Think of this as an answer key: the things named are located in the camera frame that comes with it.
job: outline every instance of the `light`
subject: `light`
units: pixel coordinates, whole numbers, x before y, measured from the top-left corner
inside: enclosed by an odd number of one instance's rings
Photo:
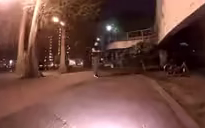
[[[99,37],[97,37],[97,41],[100,41],[100,38],[99,38]]]
[[[107,25],[107,26],[106,26],[106,29],[107,29],[107,31],[110,32],[110,31],[113,29],[113,27],[112,27],[111,25]]]
[[[13,64],[13,60],[9,60],[9,65],[12,65]]]
[[[60,25],[61,25],[61,26],[65,26],[65,22],[61,21],[61,22],[60,22]]]
[[[53,16],[53,17],[52,17],[52,21],[53,21],[54,23],[58,23],[58,22],[59,22],[59,18],[58,18],[57,16]]]
[[[98,46],[98,45],[99,45],[99,43],[98,43],[98,42],[95,42],[95,43],[94,43],[94,46]]]

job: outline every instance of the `tree trunk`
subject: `tree trunk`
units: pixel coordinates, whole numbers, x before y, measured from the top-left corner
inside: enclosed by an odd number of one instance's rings
[[[60,73],[67,72],[67,65],[66,65],[66,50],[65,50],[65,29],[62,28],[62,40],[61,40],[61,55],[60,55]]]
[[[24,41],[25,41],[25,28],[27,23],[27,9],[23,9],[23,16],[20,24],[18,55],[16,63],[16,73],[20,76],[25,74],[25,56],[24,56]]]
[[[27,68],[26,77],[35,78],[39,77],[38,72],[38,59],[36,54],[36,36],[38,31],[38,17],[39,10],[41,6],[41,0],[36,1],[36,6],[34,9],[33,19],[31,23],[30,35],[28,40],[28,51],[27,51]]]

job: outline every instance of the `street lamp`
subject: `street lamp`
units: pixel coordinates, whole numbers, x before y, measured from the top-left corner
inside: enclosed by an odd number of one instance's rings
[[[60,21],[60,25],[64,27],[65,26],[65,22]]]
[[[54,23],[58,23],[60,20],[59,20],[59,18],[58,18],[57,16],[53,16],[53,17],[52,17],[52,21],[53,21]]]
[[[107,29],[108,32],[110,32],[113,29],[113,27],[111,25],[107,25],[106,29]]]
[[[100,38],[99,38],[99,37],[97,37],[97,41],[100,41]]]

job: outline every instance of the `street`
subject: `street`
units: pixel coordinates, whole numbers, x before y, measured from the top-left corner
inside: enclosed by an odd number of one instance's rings
[[[184,128],[150,84],[141,75],[92,77],[1,116],[0,128]]]

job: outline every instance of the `person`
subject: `person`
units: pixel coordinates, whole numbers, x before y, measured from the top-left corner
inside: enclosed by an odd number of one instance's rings
[[[98,74],[98,68],[99,68],[99,53],[98,52],[94,52],[93,53],[93,72],[94,72],[94,77],[99,78],[99,74]]]

